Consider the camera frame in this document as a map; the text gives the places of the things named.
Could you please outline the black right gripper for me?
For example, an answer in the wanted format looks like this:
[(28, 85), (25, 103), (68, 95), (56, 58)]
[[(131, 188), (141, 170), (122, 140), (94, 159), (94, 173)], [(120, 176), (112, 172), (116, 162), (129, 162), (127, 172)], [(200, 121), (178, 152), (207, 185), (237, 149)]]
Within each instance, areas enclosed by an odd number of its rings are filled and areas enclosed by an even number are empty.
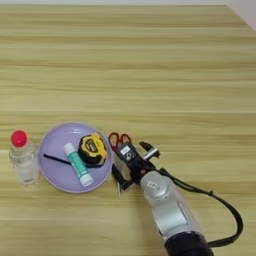
[[(135, 184), (139, 184), (144, 175), (156, 169), (155, 165), (147, 160), (150, 160), (153, 157), (160, 157), (159, 150), (153, 147), (151, 144), (141, 141), (140, 146), (146, 151), (144, 157), (141, 158), (140, 156), (136, 156), (128, 163), (130, 176)], [(119, 184), (120, 189), (123, 191), (127, 190), (133, 184), (132, 180), (126, 180), (123, 177), (115, 165), (112, 165), (112, 175)]]

